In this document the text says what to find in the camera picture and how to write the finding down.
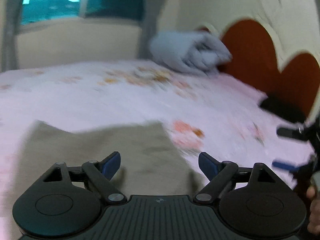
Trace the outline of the person's right hand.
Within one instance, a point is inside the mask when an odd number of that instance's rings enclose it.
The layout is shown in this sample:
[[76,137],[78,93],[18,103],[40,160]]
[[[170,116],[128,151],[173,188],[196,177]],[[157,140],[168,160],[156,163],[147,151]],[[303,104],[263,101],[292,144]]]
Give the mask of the person's right hand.
[[306,196],[311,200],[310,205],[310,217],[308,224],[308,231],[314,235],[320,233],[320,204],[319,199],[316,198],[316,190],[313,186],[310,186],[306,192]]

